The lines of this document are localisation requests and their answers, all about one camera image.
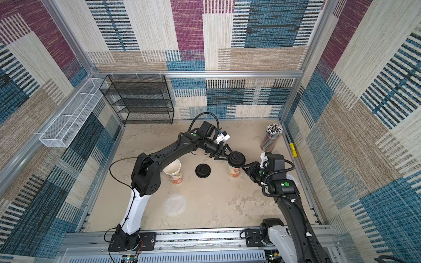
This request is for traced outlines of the paper milk tea cup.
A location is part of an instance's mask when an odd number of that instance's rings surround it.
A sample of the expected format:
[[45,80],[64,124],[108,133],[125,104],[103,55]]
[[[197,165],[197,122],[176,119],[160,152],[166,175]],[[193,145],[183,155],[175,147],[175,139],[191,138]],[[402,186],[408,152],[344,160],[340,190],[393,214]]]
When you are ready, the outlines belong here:
[[181,184],[183,181],[181,174],[182,164],[180,160],[175,160],[163,169],[173,184]]
[[228,169],[229,169],[229,175],[233,178],[239,177],[242,172],[241,167],[233,167],[231,165],[228,165]]

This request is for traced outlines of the white leak-proof paper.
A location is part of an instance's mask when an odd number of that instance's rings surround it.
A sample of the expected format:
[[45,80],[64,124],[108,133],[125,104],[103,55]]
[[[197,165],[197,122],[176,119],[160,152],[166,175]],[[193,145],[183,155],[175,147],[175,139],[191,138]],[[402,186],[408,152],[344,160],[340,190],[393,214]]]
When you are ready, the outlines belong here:
[[181,215],[187,206],[187,200],[184,196],[174,194],[169,196],[164,202],[164,212],[169,217]]

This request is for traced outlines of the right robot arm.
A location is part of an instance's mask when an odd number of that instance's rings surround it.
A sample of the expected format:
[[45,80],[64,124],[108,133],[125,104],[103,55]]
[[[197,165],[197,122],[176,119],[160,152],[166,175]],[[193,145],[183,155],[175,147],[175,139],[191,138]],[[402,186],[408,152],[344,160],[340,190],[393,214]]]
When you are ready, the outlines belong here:
[[274,200],[286,220],[286,225],[276,219],[263,220],[262,243],[274,245],[285,263],[330,263],[308,220],[296,183],[287,178],[296,168],[294,163],[271,152],[261,157],[260,162],[244,163],[242,169],[265,197]]

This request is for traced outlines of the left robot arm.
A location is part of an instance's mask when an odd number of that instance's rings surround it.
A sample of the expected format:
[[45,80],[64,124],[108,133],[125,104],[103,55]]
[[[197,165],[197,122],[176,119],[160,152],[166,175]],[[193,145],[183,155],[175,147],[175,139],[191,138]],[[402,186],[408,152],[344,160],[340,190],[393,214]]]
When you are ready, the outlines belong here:
[[210,158],[243,167],[245,157],[232,151],[225,143],[228,137],[227,132],[221,131],[215,114],[202,112],[193,119],[186,132],[179,133],[176,142],[158,152],[135,156],[131,183],[124,184],[131,190],[129,205],[122,222],[115,227],[115,233],[108,241],[109,247],[115,246],[124,251],[133,251],[138,247],[141,218],[150,197],[161,185],[161,172],[183,155],[203,149]]

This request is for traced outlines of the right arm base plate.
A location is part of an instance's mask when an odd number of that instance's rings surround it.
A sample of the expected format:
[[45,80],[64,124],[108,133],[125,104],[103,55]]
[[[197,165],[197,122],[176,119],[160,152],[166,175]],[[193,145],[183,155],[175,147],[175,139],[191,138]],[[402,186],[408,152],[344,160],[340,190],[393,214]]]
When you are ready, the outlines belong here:
[[246,247],[270,247],[273,244],[264,240],[258,229],[244,229],[240,233],[240,237],[245,240]]

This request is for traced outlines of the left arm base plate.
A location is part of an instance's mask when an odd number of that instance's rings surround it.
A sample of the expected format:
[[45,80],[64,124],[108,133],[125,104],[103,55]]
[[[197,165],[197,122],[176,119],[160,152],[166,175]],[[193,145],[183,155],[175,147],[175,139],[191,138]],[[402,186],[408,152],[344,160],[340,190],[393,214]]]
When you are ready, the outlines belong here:
[[153,251],[156,241],[156,232],[135,232],[128,235],[124,232],[115,233],[110,241],[109,252],[137,252]]

